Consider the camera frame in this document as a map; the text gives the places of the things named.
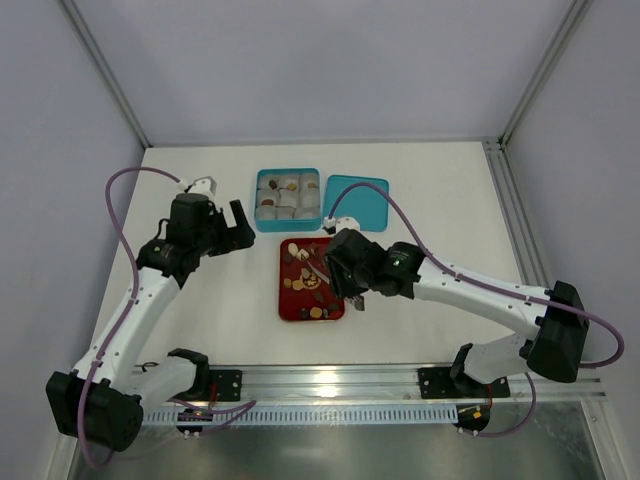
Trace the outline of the stainless steel tongs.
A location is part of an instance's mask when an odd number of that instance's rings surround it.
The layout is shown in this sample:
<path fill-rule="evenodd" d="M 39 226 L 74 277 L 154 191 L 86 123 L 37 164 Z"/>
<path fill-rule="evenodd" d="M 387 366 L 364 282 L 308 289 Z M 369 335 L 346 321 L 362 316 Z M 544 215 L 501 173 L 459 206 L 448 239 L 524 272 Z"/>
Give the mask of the stainless steel tongs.
<path fill-rule="evenodd" d="M 339 295 L 336 288 L 331 283 L 331 278 L 329 276 L 328 270 L 325 267 L 319 267 L 317 265 L 315 258 L 311 255 L 308 255 L 305 258 L 305 263 L 314 274 L 316 274 L 323 282 L 325 282 L 329 286 L 332 292 L 332 295 L 336 299 L 343 300 L 345 303 L 351 305 L 356 311 L 359 311 L 359 312 L 365 311 L 365 301 L 362 295 L 355 295 L 355 296 Z"/>

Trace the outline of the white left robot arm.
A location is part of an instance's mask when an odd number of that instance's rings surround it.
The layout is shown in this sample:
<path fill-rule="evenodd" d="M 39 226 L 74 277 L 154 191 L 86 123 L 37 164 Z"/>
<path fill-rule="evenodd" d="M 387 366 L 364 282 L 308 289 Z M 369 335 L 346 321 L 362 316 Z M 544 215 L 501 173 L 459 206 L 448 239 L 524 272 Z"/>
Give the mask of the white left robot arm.
<path fill-rule="evenodd" d="M 241 202 L 231 201 L 230 208 L 233 226 L 204 194 L 174 198 L 165 235 L 140 249 L 118 312 L 71 371 L 54 372 L 46 384 L 60 433 L 123 452 L 137 437 L 144 414 L 172 398 L 209 397 L 210 366 L 204 354 L 176 348 L 147 373 L 135 375 L 134 367 L 160 317 L 202 258 L 253 246 L 255 233 Z"/>

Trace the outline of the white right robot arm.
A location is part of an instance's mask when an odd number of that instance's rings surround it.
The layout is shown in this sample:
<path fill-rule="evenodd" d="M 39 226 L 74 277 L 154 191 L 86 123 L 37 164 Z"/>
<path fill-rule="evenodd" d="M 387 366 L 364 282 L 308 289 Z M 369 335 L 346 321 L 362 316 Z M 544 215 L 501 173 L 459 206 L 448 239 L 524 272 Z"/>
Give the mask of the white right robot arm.
<path fill-rule="evenodd" d="M 456 390 L 471 396 L 503 377 L 533 372 L 547 380 L 576 381 L 589 322 L 577 290 L 557 282 L 553 289 L 509 285 L 436 266 L 416 245 L 389 248 L 344 229 L 324 253 L 334 294 L 353 299 L 368 291 L 385 297 L 449 305 L 493 321 L 510 335 L 460 347 L 449 370 Z"/>

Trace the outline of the teal tin lid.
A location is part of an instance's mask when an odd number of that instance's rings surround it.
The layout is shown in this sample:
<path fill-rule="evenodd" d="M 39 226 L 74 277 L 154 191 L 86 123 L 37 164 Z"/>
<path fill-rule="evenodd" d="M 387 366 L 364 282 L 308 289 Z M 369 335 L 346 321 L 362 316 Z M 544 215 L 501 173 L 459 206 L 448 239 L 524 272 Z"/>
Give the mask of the teal tin lid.
<path fill-rule="evenodd" d="M 335 201 L 345 189 L 359 182 L 370 183 L 389 193 L 389 182 L 383 178 L 331 175 L 325 189 L 323 216 L 329 215 Z M 381 233 L 388 226 L 389 205 L 376 191 L 368 187 L 357 187 L 346 194 L 334 214 L 336 217 L 353 217 L 364 231 Z"/>

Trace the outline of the red lacquer tray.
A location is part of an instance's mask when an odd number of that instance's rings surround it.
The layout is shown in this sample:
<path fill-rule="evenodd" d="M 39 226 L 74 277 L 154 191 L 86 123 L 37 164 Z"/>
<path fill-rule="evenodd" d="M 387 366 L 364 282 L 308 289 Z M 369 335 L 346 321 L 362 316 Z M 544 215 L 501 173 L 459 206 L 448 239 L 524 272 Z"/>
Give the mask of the red lacquer tray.
<path fill-rule="evenodd" d="M 278 314 L 286 322 L 321 322 L 340 320 L 345 313 L 345 302 L 336 299 L 329 288 L 305 262 L 296 255 L 299 250 L 306 250 L 313 256 L 319 267 L 328 268 L 324 262 L 324 253 L 328 247 L 328 237 L 288 238 L 279 246 L 279 290 Z M 284 263 L 284 256 L 289 253 L 295 257 L 291 264 Z M 318 307 L 322 317 L 314 319 L 310 310 Z"/>

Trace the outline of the teal tin box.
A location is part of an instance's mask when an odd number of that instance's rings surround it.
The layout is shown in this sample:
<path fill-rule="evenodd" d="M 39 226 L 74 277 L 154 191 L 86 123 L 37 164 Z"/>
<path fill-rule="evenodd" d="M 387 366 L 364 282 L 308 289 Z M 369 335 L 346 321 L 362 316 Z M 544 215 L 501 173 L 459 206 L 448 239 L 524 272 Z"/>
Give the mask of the teal tin box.
<path fill-rule="evenodd" d="M 278 183 L 278 190 L 271 190 L 268 182 Z M 314 182 L 319 188 L 311 189 L 307 184 Z M 293 183 L 297 191 L 286 187 Z M 262 169 L 256 175 L 254 221 L 261 233 L 311 232 L 321 224 L 321 178 L 315 168 L 274 168 Z M 266 199 L 274 201 L 274 206 L 263 206 Z"/>

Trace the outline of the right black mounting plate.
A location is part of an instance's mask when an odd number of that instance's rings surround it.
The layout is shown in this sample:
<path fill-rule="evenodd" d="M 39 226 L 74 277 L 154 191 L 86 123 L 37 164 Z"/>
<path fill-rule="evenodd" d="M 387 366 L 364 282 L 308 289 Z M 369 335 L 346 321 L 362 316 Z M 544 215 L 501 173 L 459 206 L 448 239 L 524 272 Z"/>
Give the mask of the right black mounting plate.
<path fill-rule="evenodd" d="M 505 377 L 491 384 L 481 384 L 463 376 L 460 381 L 450 375 L 450 367 L 422 367 L 417 370 L 420 397 L 424 400 L 509 398 L 511 391 Z"/>

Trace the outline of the black mounting plate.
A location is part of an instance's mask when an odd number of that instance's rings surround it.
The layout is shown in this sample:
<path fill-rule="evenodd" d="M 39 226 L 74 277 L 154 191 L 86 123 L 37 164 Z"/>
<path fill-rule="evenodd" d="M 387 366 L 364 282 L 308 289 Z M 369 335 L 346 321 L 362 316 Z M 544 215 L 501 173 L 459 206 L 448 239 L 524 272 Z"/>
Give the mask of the black mounting plate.
<path fill-rule="evenodd" d="M 210 402 L 239 402 L 241 399 L 243 372 L 239 369 L 211 369 L 209 371 Z"/>
<path fill-rule="evenodd" d="M 424 400 L 509 398 L 511 391 L 505 377 L 491 384 L 481 384 L 463 376 L 460 381 L 450 375 L 450 367 L 422 367 L 417 370 L 420 397 Z"/>

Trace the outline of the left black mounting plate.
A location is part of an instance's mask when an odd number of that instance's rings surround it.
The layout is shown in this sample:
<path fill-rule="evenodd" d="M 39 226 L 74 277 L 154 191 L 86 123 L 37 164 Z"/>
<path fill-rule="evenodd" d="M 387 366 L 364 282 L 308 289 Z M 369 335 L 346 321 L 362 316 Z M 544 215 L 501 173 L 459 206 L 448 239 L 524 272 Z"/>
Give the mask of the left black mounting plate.
<path fill-rule="evenodd" d="M 209 371 L 210 402 L 239 402 L 241 399 L 243 372 L 239 369 L 211 369 Z"/>

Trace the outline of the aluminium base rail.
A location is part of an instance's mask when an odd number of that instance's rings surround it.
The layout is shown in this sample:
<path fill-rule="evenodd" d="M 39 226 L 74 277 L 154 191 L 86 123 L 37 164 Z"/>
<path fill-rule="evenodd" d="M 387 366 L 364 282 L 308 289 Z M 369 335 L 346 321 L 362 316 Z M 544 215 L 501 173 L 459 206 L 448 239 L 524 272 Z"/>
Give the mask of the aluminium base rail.
<path fill-rule="evenodd" d="M 243 372 L 241 398 L 261 402 L 293 401 L 451 401 L 420 397 L 417 370 L 447 364 L 344 364 L 344 365 L 214 365 L 213 369 Z M 581 372 L 570 384 L 555 383 L 532 374 L 505 377 L 511 396 L 496 402 L 524 401 L 537 393 L 542 402 L 604 401 L 604 383 L 592 371 Z"/>

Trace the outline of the aluminium frame post left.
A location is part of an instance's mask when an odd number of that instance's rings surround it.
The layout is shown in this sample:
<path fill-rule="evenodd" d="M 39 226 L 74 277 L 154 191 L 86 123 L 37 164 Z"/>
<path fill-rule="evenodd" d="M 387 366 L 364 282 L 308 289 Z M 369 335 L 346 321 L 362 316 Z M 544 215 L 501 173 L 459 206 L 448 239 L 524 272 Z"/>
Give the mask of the aluminium frame post left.
<path fill-rule="evenodd" d="M 97 42 L 89 24 L 84 18 L 77 2 L 73 0 L 60 0 L 57 1 L 57 4 L 61 8 L 71 29 L 87 53 L 94 69 L 101 78 L 103 85 L 114 101 L 129 129 L 136 137 L 138 143 L 143 149 L 151 148 L 152 143 L 134 113 L 120 82 L 116 78 L 111 65 Z"/>

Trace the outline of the aluminium frame post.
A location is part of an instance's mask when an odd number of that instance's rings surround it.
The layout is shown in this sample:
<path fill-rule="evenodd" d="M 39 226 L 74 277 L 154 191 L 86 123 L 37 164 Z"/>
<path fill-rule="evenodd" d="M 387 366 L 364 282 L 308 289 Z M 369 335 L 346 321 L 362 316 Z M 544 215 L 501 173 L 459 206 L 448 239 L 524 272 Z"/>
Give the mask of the aluminium frame post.
<path fill-rule="evenodd" d="M 114 101 L 129 129 L 136 137 L 138 143 L 143 149 L 151 148 L 152 143 L 134 113 L 120 82 L 116 78 L 111 65 L 97 42 L 89 24 L 84 18 L 77 2 L 73 0 L 60 0 L 57 1 L 57 4 L 61 8 L 71 29 L 87 53 L 94 69 L 101 78 L 103 85 Z"/>
<path fill-rule="evenodd" d="M 502 149 L 506 149 L 513 139 L 592 5 L 592 0 L 573 0 L 570 2 L 569 8 L 563 14 L 558 27 L 551 36 L 542 57 L 506 123 L 503 133 L 498 139 Z"/>

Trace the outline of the aluminium frame post right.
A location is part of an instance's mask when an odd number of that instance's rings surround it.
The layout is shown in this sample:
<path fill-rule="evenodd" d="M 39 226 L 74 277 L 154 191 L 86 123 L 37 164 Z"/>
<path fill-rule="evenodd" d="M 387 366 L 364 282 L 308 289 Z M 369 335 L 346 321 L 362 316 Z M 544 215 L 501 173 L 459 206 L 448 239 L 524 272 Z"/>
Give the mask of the aluminium frame post right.
<path fill-rule="evenodd" d="M 513 139 L 592 5 L 592 0 L 573 0 L 570 2 L 569 8 L 563 14 L 558 27 L 551 36 L 542 57 L 506 123 L 503 133 L 498 139 L 502 149 L 506 149 Z"/>

